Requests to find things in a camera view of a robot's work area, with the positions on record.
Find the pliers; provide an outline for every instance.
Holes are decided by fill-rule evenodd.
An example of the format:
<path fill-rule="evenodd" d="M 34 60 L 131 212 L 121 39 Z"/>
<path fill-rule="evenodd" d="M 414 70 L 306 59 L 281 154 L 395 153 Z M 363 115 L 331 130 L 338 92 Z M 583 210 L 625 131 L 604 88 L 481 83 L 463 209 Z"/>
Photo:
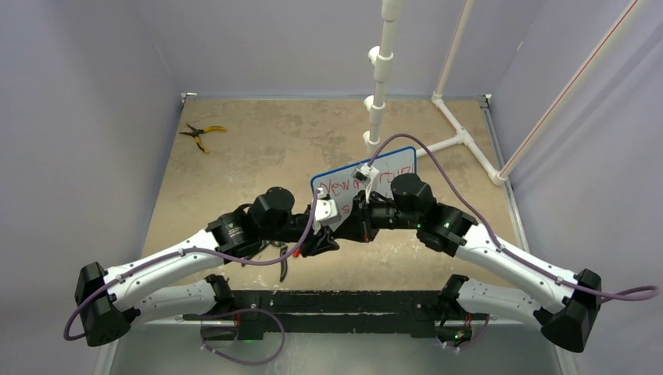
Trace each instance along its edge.
<path fill-rule="evenodd" d="M 187 124 L 187 127 L 189 127 L 189 129 L 192 131 L 181 131 L 180 134 L 193 137 L 193 139 L 195 139 L 195 143 L 198 145 L 198 148 L 200 148 L 200 151 L 205 152 L 206 154 L 209 154 L 210 150 L 202 145 L 202 141 L 200 141 L 200 134 L 209 133 L 210 131 L 226 131 L 225 127 L 205 127 L 203 129 L 196 129 L 189 124 Z"/>

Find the red stripe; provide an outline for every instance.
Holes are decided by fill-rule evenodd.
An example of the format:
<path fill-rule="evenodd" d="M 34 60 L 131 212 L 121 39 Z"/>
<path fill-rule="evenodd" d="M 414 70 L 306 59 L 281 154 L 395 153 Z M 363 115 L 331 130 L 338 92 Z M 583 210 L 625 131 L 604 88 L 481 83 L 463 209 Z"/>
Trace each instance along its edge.
<path fill-rule="evenodd" d="M 522 142 L 522 145 L 518 148 L 518 150 L 516 150 L 516 153 L 515 153 L 513 156 L 511 156 L 511 159 L 509 160 L 509 162 L 507 163 L 507 165 L 505 165 L 504 168 L 502 169 L 502 171 L 500 171 L 500 177 L 502 177 L 502 173 L 503 173 L 503 171 L 505 171 L 505 169 L 506 169 L 507 167 L 509 167 L 510 164 L 512 164 L 512 162 L 515 160 L 516 156 L 518 156 L 518 154 L 520 154 L 520 152 L 521 152 L 522 149 L 525 147 L 525 145 L 527 145 L 527 142 L 529 142 L 529 139 L 532 138 L 532 136 L 534 135 L 534 133 L 536 132 L 536 130 L 539 129 L 539 128 L 541 127 L 541 124 L 543 124 L 543 122 L 548 118 L 548 116 L 550 115 L 550 113 L 553 112 L 553 109 L 555 109 L 555 107 L 556 107 L 557 104 L 562 100 L 562 98 L 564 97 L 564 95 L 566 95 L 566 93 L 571 89 L 571 86 L 573 86 L 573 84 L 575 83 L 575 81 L 578 80 L 578 77 L 580 77 L 580 74 L 582 74 L 582 72 L 585 71 L 585 68 L 586 68 L 586 67 L 592 62 L 592 60 L 594 59 L 594 56 L 596 56 L 597 53 L 603 48 L 603 46 L 605 45 L 605 43 L 607 42 L 607 40 L 610 38 L 610 36 L 612 35 L 612 33 L 614 33 L 615 30 L 617 30 L 617 27 L 619 27 L 619 25 L 620 25 L 620 24 L 622 23 L 622 21 L 626 18 L 626 16 L 629 15 L 629 13 L 631 12 L 631 9 L 633 9 L 633 7 L 638 3 L 638 1 L 639 1 L 639 0 L 635 0 L 635 1 L 633 2 L 633 4 L 631 4 L 631 6 L 629 7 L 629 9 L 626 10 L 626 13 L 624 13 L 624 16 L 622 16 L 622 18 L 617 22 L 617 24 L 612 28 L 612 30 L 610 30 L 610 33 L 609 33 L 609 34 L 605 37 L 605 39 L 601 42 L 601 44 L 599 45 L 599 48 L 597 48 L 597 50 L 594 51 L 594 53 L 590 56 L 590 59 L 587 60 L 587 62 L 585 63 L 585 65 L 582 66 L 582 69 L 580 69 L 580 71 L 575 75 L 575 77 L 573 77 L 573 80 L 572 80 L 571 83 L 566 87 L 566 89 L 564 90 L 564 92 L 562 92 L 562 94 L 561 94 L 560 97 L 557 99 L 557 101 L 555 101 L 555 103 L 553 104 L 553 106 L 551 106 L 550 109 L 548 109 L 548 112 L 546 112 L 546 114 L 543 116 L 543 118 L 542 118 L 542 119 L 536 124 L 536 126 L 534 127 L 534 131 L 532 131 L 532 132 L 528 135 L 528 137 L 525 139 L 525 141 Z"/>

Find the tan work surface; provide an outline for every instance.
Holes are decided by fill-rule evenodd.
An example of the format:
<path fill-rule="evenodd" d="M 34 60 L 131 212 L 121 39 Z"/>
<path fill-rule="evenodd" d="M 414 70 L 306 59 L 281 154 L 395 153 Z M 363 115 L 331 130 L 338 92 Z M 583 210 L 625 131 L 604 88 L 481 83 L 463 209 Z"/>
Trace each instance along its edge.
<path fill-rule="evenodd" d="M 496 165 L 478 103 L 447 105 Z M 383 140 L 404 132 L 430 145 L 454 136 L 451 125 L 429 101 L 389 101 L 386 108 Z M 207 155 L 193 138 L 177 135 L 143 256 L 183 241 L 273 186 L 289 189 L 296 199 L 293 212 L 301 213 L 310 202 L 312 176 L 366 158 L 361 135 L 368 129 L 368 113 L 361 100 L 190 100 L 178 131 L 188 131 L 186 123 L 228 131 L 202 136 L 210 150 Z M 385 150 L 412 144 L 398 139 Z M 470 151 L 457 145 L 435 156 L 497 234 L 517 243 L 503 188 L 490 182 Z M 466 210 L 428 157 L 418 160 L 418 175 L 431 184 L 439 202 Z M 216 273 L 229 277 L 234 289 L 422 290 L 440 289 L 449 275 L 459 273 L 505 285 L 487 270 L 426 248 L 412 230 L 381 230 L 370 244 L 344 240 L 339 244 L 336 252 L 289 259 L 283 283 L 278 282 L 278 264 L 240 267 L 237 263 L 203 271 L 182 283 Z M 268 247 L 254 259 L 277 256 L 278 250 Z"/>

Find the whiteboard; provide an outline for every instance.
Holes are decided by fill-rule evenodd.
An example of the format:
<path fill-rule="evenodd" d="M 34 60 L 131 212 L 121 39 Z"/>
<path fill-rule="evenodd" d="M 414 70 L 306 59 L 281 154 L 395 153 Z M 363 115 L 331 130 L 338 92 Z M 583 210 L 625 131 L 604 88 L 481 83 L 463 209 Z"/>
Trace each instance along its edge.
<path fill-rule="evenodd" d="M 364 186 L 352 177 L 352 172 L 355 170 L 355 167 L 367 161 L 368 159 L 355 162 L 348 166 L 342 166 L 335 170 L 318 174 L 311 179 L 311 191 L 323 187 L 339 207 L 341 220 L 329 226 L 332 230 L 336 230 L 350 215 L 353 198 L 359 191 L 364 189 Z M 404 173 L 417 172 L 417 152 L 412 146 L 386 152 L 373 162 L 373 166 L 380 171 L 380 174 L 373 183 L 373 191 L 391 198 L 392 192 L 389 185 L 394 177 Z"/>

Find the light purple wall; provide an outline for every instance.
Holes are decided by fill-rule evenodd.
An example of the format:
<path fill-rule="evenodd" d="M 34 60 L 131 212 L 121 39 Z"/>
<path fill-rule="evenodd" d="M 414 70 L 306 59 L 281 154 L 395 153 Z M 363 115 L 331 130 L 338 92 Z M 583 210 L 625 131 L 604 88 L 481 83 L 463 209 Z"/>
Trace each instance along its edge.
<path fill-rule="evenodd" d="M 142 22 L 131 0 L 0 5 L 0 373 L 92 371 L 62 339 L 78 270 L 139 254 L 179 112 Z"/>
<path fill-rule="evenodd" d="M 646 2 L 511 175 L 532 253 L 603 277 L 605 291 L 663 285 L 663 3 Z M 627 1 L 548 1 L 492 100 L 509 156 Z M 663 298 L 610 302 L 581 374 L 663 368 Z"/>
<path fill-rule="evenodd" d="M 491 93 L 544 0 L 478 0 L 445 91 Z M 180 90 L 220 96 L 367 95 L 379 0 L 138 0 Z M 408 0 L 388 93 L 430 95 L 463 0 Z"/>

